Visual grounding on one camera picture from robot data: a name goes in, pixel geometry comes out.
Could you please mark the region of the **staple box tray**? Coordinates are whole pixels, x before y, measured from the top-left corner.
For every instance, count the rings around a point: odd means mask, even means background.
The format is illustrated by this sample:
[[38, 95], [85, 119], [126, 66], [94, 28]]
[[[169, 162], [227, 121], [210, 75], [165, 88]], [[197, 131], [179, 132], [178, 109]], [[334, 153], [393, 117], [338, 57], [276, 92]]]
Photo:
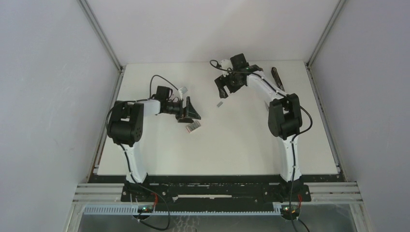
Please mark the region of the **staple box tray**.
[[201, 127], [200, 122], [198, 120], [195, 120], [186, 126], [186, 130], [188, 133], [192, 133], [193, 131], [197, 130], [200, 127]]

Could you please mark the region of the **black stapler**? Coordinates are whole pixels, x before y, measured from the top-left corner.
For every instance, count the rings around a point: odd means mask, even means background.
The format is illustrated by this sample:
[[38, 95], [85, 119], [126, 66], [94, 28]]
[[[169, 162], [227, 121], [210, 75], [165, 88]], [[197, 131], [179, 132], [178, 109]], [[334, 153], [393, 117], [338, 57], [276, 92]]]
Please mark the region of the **black stapler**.
[[272, 74], [272, 76], [273, 76], [273, 78], [274, 78], [274, 81], [275, 81], [275, 83], [276, 83], [276, 86], [277, 86], [279, 89], [281, 89], [282, 91], [285, 91], [284, 85], [283, 85], [283, 83], [282, 83], [282, 81], [281, 81], [281, 79], [280, 79], [280, 76], [279, 76], [279, 74], [278, 74], [278, 71], [277, 71], [277, 68], [276, 68], [276, 67], [272, 67], [272, 68], [271, 68], [271, 74]]

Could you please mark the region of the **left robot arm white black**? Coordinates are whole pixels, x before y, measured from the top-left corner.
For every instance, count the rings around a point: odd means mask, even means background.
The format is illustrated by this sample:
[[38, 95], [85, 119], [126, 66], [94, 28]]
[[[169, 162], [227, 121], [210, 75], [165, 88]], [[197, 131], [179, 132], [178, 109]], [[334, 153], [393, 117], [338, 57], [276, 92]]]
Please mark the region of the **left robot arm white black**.
[[115, 101], [106, 116], [107, 136], [122, 149], [127, 168], [126, 180], [137, 184], [132, 195], [141, 202], [151, 195], [151, 188], [143, 184], [147, 177], [140, 148], [144, 119], [158, 114], [174, 115], [178, 123], [194, 123], [201, 119], [189, 96], [173, 101], [172, 93], [171, 88], [158, 86], [156, 93], [148, 99]]

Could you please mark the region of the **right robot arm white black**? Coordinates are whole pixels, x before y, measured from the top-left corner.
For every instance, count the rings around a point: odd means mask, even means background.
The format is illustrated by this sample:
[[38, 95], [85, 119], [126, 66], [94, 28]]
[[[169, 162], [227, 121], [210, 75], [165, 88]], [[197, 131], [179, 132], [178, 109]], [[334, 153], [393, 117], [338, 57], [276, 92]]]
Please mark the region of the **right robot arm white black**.
[[215, 79], [219, 97], [225, 99], [241, 87], [254, 89], [268, 107], [268, 128], [277, 138], [281, 155], [281, 178], [286, 182], [279, 188], [280, 197], [292, 201], [298, 196], [298, 187], [291, 181], [300, 178], [298, 167], [297, 140], [303, 124], [300, 100], [296, 94], [287, 94], [268, 80], [261, 67], [249, 65], [244, 54], [222, 61], [211, 60], [210, 65], [222, 71]]

